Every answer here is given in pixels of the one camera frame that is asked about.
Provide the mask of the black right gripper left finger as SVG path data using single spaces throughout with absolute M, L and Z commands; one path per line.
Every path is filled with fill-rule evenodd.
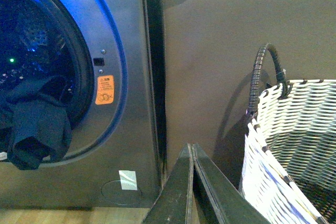
M 187 143 L 142 223 L 192 223 L 193 178 L 192 146 Z

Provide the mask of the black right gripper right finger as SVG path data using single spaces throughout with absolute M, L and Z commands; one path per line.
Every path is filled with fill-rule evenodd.
M 268 223 L 211 158 L 193 145 L 193 192 L 200 223 Z

